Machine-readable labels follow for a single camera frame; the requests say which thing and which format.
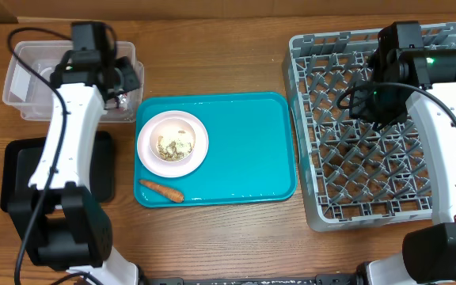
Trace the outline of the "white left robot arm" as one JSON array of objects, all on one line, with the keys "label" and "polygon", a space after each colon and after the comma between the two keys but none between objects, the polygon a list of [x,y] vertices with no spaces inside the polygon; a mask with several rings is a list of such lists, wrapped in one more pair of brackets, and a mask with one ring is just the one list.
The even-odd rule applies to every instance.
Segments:
[{"label": "white left robot arm", "polygon": [[54,110],[39,163],[28,186],[16,191],[8,212],[21,238],[13,279],[21,281],[24,257],[34,265],[81,276],[92,284],[143,284],[141,268],[112,243],[112,224],[90,187],[97,125],[113,94],[118,66],[112,55],[68,51],[47,85]]}]

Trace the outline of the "red foil snack wrapper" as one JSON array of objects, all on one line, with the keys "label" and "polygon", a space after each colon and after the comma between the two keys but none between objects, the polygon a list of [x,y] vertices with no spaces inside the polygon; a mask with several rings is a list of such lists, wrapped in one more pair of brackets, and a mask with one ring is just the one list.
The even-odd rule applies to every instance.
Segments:
[{"label": "red foil snack wrapper", "polygon": [[131,103],[128,93],[121,93],[116,96],[116,108],[120,110],[127,110],[128,105]]}]

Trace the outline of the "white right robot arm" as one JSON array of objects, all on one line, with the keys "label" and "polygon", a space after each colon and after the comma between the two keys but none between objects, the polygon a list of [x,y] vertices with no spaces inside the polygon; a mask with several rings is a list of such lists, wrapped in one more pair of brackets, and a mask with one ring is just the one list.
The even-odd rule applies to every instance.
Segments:
[{"label": "white right robot arm", "polygon": [[405,102],[419,132],[432,190],[432,226],[405,235],[402,250],[363,266],[368,284],[456,282],[456,82],[422,89],[403,83],[371,82],[346,91],[349,108],[385,89],[405,89]]}]

